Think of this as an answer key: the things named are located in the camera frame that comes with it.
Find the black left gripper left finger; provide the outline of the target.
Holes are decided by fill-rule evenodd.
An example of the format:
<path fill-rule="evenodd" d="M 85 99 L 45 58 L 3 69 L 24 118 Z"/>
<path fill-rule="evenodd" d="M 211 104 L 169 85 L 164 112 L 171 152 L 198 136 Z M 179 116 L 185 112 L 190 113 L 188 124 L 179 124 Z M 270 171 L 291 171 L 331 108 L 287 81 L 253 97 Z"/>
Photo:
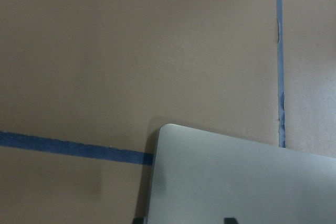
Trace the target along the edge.
<path fill-rule="evenodd" d="M 147 224 L 146 217 L 136 217 L 132 220 L 132 224 Z"/>

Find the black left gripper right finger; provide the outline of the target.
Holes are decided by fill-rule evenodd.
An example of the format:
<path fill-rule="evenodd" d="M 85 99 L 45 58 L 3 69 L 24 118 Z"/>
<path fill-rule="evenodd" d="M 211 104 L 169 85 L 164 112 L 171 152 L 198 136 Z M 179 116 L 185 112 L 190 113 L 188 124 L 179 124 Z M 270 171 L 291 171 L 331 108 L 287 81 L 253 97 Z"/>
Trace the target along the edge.
<path fill-rule="evenodd" d="M 238 221 L 234 217 L 226 217 L 224 218 L 224 224 L 238 224 Z"/>

